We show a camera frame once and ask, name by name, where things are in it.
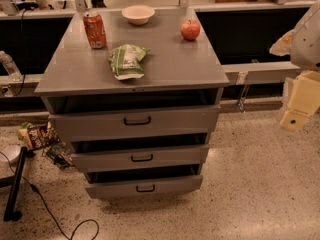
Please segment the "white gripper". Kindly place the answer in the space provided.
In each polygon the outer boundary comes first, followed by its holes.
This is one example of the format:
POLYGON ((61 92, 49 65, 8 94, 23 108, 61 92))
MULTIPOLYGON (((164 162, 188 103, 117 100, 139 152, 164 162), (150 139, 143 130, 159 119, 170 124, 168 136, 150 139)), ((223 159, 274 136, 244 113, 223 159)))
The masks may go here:
POLYGON ((283 116, 280 128, 301 129, 320 107, 320 73, 303 71, 295 79, 287 78, 283 91, 283 116))

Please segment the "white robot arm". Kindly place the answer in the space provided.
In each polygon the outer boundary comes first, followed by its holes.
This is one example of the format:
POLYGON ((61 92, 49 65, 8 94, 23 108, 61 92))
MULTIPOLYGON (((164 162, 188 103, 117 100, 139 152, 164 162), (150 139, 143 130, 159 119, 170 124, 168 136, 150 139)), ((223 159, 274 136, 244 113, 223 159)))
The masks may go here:
POLYGON ((303 72, 292 81, 285 112, 279 122, 283 130, 301 129, 320 107, 320 1, 317 0, 269 49, 276 56, 289 55, 303 72))

